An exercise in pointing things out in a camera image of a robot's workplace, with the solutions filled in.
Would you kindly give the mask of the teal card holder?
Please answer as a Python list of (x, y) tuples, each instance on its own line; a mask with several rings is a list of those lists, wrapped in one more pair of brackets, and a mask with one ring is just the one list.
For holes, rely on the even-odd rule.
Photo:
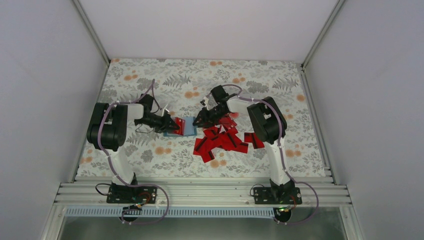
[(166, 131), (164, 137), (192, 137), (197, 135), (197, 127), (193, 125), (195, 117), (172, 117), (172, 120), (179, 126), (178, 130)]

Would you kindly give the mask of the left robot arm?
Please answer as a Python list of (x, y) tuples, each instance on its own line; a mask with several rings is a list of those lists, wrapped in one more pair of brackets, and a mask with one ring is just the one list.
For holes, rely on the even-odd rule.
[(146, 125), (155, 133), (180, 131), (181, 121), (174, 120), (163, 110), (160, 115), (152, 109), (155, 98), (143, 94), (137, 101), (108, 104), (97, 102), (89, 121), (87, 141), (106, 156), (113, 178), (108, 197), (134, 202), (141, 195), (135, 172), (127, 160), (125, 151), (121, 149), (127, 139), (128, 122), (136, 126)]

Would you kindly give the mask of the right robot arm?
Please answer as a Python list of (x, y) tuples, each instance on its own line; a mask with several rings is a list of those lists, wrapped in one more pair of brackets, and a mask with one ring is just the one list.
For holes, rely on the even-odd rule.
[(270, 165), (270, 195), (274, 202), (284, 203), (295, 188), (293, 178), (286, 168), (284, 140), (288, 124), (275, 100), (268, 96), (263, 99), (242, 97), (239, 94), (228, 94), (222, 85), (214, 87), (210, 94), (216, 106), (207, 108), (205, 97), (203, 108), (195, 117), (195, 127), (208, 128), (215, 126), (219, 120), (230, 113), (249, 116), (253, 131), (264, 143)]

